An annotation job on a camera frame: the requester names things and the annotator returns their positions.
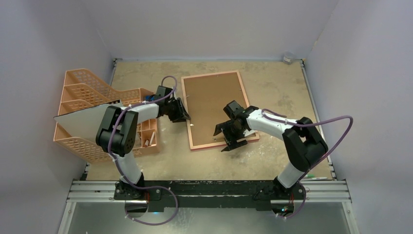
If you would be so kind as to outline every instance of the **wooden table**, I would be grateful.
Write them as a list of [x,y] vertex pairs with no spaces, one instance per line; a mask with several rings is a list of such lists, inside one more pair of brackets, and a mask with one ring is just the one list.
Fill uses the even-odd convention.
[[[239,70],[250,105],[267,108],[289,118],[303,116],[315,121],[314,111],[299,63],[282,62],[119,62],[112,87],[119,90],[146,88],[156,91],[166,75],[178,78],[177,96],[182,97],[180,78],[213,72]],[[167,79],[166,86],[173,86]],[[254,180],[274,179],[288,157],[281,140],[260,133],[260,140],[230,152],[222,148],[191,152],[186,123],[159,118],[161,152],[139,156],[136,162],[149,180]],[[311,172],[331,178],[327,161]],[[113,162],[90,166],[88,180],[118,180]]]

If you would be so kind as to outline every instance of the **framed board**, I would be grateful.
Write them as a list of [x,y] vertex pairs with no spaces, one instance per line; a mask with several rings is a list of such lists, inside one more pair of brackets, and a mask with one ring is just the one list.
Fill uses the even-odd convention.
[[[182,77],[184,105],[191,120],[187,120],[189,146],[200,150],[225,146],[224,135],[212,136],[215,125],[229,120],[224,107],[237,101],[242,107],[249,106],[239,71],[209,73]],[[246,137],[248,142],[260,139],[257,132]]]

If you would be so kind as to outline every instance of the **white wall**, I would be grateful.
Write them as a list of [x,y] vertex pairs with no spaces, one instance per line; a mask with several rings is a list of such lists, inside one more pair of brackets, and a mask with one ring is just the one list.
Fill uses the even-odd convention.
[[[363,234],[413,230],[413,1],[340,0],[307,61],[321,119],[354,126],[332,160]],[[330,145],[347,123],[325,126]]]
[[68,69],[109,79],[111,57],[79,0],[0,7],[0,233],[56,233],[85,162],[53,143]]
[[338,0],[83,0],[109,51],[138,59],[309,54]]

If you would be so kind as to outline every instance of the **clear container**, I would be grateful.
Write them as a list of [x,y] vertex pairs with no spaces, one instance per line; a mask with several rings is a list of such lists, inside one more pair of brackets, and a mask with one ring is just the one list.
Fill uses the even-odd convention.
[[287,52],[284,53],[284,57],[283,57],[282,60],[285,64],[290,65],[291,63],[294,62],[295,58],[296,58],[296,56],[293,53],[287,51]]

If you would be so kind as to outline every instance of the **stacked basket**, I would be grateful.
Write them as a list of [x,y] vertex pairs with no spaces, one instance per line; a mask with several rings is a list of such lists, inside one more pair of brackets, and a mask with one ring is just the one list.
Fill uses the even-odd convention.
[[[144,101],[146,96],[152,95],[146,89],[132,89],[118,91],[106,84],[103,80],[87,69],[77,69],[67,71],[63,85],[62,96],[58,115],[86,109],[101,105],[111,101],[120,100],[123,105],[135,104]],[[142,142],[150,139],[154,134],[152,145],[137,146],[133,149],[134,155],[148,155],[160,151],[157,135],[157,120],[150,119],[138,124],[137,133]],[[111,160],[102,148],[95,142],[71,136],[63,127],[56,124],[54,142],[59,143],[64,148],[83,158],[89,163],[96,163]]]

